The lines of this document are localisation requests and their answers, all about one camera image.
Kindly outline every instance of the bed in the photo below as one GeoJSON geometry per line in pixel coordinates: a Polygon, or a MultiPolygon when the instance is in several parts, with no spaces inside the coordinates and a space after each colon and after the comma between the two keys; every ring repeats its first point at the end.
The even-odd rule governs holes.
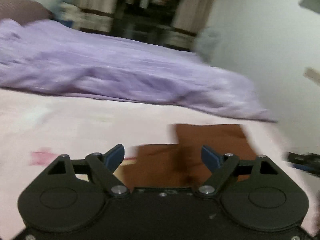
{"type": "MultiPolygon", "coordinates": [[[[123,42],[119,38],[79,34],[78,31],[60,26],[57,22],[44,20],[47,16],[31,19],[27,28],[22,26],[26,22],[19,23],[15,15],[10,17],[11,20],[0,23],[0,39],[11,46],[8,51],[3,42],[0,45],[0,236],[3,240],[11,239],[24,227],[16,201],[23,189],[46,165],[46,162],[37,161],[38,155],[46,153],[48,161],[60,154],[69,154],[71,158],[79,159],[92,152],[106,152],[121,143],[126,151],[127,161],[123,163],[125,165],[129,159],[135,157],[134,147],[137,145],[175,143],[169,129],[169,125],[174,123],[241,124],[256,153],[269,156],[307,193],[310,208],[303,227],[313,235],[316,233],[316,196],[304,183],[300,171],[289,167],[283,161],[283,152],[290,146],[289,142],[278,131],[275,123],[266,122],[274,119],[270,112],[259,104],[254,87],[245,77],[218,68],[209,75],[207,69],[201,72],[202,63],[193,54],[163,50],[154,45],[145,47],[143,43],[135,41],[125,40],[122,43],[133,55],[129,57],[122,54],[121,57],[123,51],[117,51],[119,46],[115,46],[119,41],[123,42]],[[42,39],[46,37],[50,42],[43,42],[40,36],[35,35],[35,29],[45,33],[45,36],[42,33],[42,39]],[[57,36],[57,32],[52,31],[54,29],[58,29],[63,35],[57,36]],[[16,57],[18,49],[26,46],[21,40],[31,41],[22,38],[28,38],[31,33],[38,39],[37,44],[44,48],[40,56],[39,50],[34,51],[32,44],[27,43],[30,45],[29,51],[19,50],[19,57],[16,57]],[[108,72],[108,75],[114,76],[113,82],[110,83],[109,79],[92,79],[96,77],[92,74],[92,68],[87,68],[85,73],[78,72],[76,77],[69,75],[75,72],[73,64],[70,63],[69,68],[61,69],[62,58],[56,57],[57,53],[52,54],[52,51],[58,50],[61,55],[65,48],[61,43],[62,38],[65,44],[75,43],[75,47],[82,42],[86,45],[86,50],[92,52],[91,57],[82,58],[82,61],[77,58],[78,52],[75,53],[77,57],[73,59],[78,62],[77,68],[84,64],[85,60],[92,62],[92,55],[97,55],[94,54],[96,47],[93,47],[93,43],[105,43],[106,39],[111,41],[113,48],[116,48],[112,55],[122,60],[120,63],[111,61],[113,71],[108,72]],[[194,84],[192,90],[183,83],[177,85],[172,82],[172,76],[182,75],[182,80],[189,76],[181,73],[183,66],[177,73],[174,69],[159,72],[150,68],[150,58],[144,57],[148,68],[140,68],[142,59],[137,55],[137,50],[132,50],[132,46],[156,55],[159,59],[157,62],[163,61],[164,55],[172,57],[171,63],[192,62],[199,67],[201,75],[192,70],[192,75],[196,75],[189,80],[194,84]],[[23,57],[24,53],[29,55],[29,61],[26,61],[27,56],[23,57]],[[132,63],[132,59],[137,57],[140,64],[135,65],[135,72],[129,73],[129,76],[127,72],[123,75],[121,66],[132,63]],[[152,82],[159,84],[158,86],[150,86],[146,69],[150,73],[155,71],[152,82]],[[219,75],[222,77],[220,82],[215,80],[219,75]],[[165,85],[163,82],[157,83],[159,80],[163,81],[164,77],[167,82],[165,85]],[[115,90],[114,87],[119,85],[114,83],[115,79],[126,85],[115,90]],[[214,93],[207,93],[210,92],[208,83],[216,85],[214,93]],[[109,88],[107,91],[101,90],[101,87],[106,86],[109,88]],[[139,98],[139,91],[146,89],[150,90],[139,98]]],[[[116,174],[121,178],[121,167],[116,174]]]]}

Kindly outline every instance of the pillow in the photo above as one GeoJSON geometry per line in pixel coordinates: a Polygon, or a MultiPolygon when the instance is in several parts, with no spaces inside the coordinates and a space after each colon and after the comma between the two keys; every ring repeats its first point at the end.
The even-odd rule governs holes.
{"type": "Polygon", "coordinates": [[[50,11],[30,0],[0,0],[0,21],[12,19],[21,25],[50,18],[50,11]]]}
{"type": "MultiPolygon", "coordinates": [[[[254,160],[257,156],[238,124],[177,124],[175,131],[178,142],[183,147],[183,158],[189,169],[189,176],[196,186],[202,185],[211,176],[211,172],[201,160],[203,145],[211,147],[221,155],[236,154],[242,160],[254,160]]],[[[238,181],[247,178],[247,175],[240,175],[238,181]]]]}
{"type": "Polygon", "coordinates": [[[129,189],[187,185],[187,169],[181,161],[178,145],[142,145],[137,150],[137,162],[122,167],[125,184],[129,189]]]}

